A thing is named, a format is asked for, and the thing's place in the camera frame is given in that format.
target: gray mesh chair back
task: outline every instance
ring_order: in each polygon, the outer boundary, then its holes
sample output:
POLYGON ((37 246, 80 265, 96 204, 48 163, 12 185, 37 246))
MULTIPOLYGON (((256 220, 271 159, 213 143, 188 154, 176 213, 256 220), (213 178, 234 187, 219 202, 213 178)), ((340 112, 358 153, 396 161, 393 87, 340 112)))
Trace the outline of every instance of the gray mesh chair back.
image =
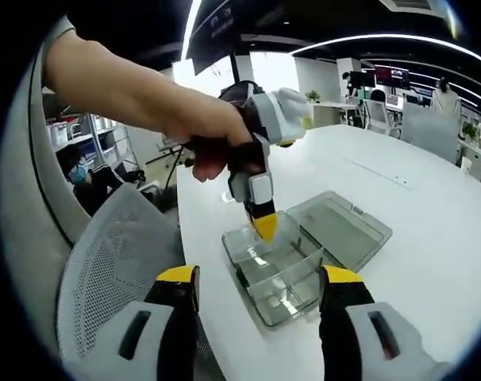
POLYGON ((64 270, 57 310, 64 363, 81 360, 100 326, 131 301, 143 301, 161 272, 184 263, 177 224, 132 184, 117 189, 90 220, 64 270))
POLYGON ((455 117, 405 103, 401 139, 455 164, 459 126, 455 117))
POLYGON ((385 108, 385 103, 372 101, 370 99, 366 99, 364 102, 367 111, 366 129, 388 135, 392 130, 392 126, 387 114, 387 109, 385 108))

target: gray plastic casing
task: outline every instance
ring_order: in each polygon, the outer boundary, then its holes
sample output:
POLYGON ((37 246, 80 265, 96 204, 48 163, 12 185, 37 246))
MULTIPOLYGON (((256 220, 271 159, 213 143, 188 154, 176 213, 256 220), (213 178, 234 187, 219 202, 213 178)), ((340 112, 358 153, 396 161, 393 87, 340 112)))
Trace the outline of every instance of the gray plastic casing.
POLYGON ((450 369, 449 363, 438 363, 424 351, 421 334, 389 304, 350 306, 346 311, 359 341, 363 381, 435 381, 450 369), (386 323, 385 334, 397 348, 394 358, 385 356, 375 318, 386 323))
POLYGON ((79 376, 78 379, 157 381, 160 344, 172 311, 173 307, 170 306, 131 302, 101 326, 94 348, 81 360, 65 364, 66 368, 79 376), (150 316, 133 358, 127 360, 119 354, 119 348, 132 321, 140 312, 150 316))

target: potted plant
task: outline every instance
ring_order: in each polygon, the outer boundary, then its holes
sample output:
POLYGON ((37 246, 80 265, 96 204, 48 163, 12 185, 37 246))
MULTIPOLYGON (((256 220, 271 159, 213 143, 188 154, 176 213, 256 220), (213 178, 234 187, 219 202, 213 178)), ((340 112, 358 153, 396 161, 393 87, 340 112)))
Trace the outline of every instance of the potted plant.
POLYGON ((306 98, 310 102, 320 103, 320 94, 317 93, 315 90, 308 91, 306 93, 306 98))
POLYGON ((473 125, 473 123, 466 121, 463 124, 463 134, 466 137, 467 143, 471 143, 472 141, 477 140, 479 130, 473 125))

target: hand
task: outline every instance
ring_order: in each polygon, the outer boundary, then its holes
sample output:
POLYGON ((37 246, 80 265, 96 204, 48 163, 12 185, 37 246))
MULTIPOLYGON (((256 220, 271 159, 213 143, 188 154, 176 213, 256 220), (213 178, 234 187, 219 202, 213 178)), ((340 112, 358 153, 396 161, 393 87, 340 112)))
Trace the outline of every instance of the hand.
MULTIPOLYGON (((180 107, 166 123, 166 136, 180 143, 192 136, 225 138, 231 146, 252 141, 235 106, 184 87, 179 93, 180 107)), ((226 144, 212 144, 196 152, 193 176, 201 182, 215 179, 226 165, 227 150, 226 144)))

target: face mask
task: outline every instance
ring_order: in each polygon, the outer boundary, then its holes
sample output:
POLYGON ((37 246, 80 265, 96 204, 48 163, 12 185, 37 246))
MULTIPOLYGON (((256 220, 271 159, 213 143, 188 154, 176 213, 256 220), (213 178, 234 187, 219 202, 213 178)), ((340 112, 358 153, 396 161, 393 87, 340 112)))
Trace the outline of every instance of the face mask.
POLYGON ((87 178, 87 172, 89 171, 89 164, 85 160, 80 160, 67 175, 72 183, 80 184, 85 183, 87 178))

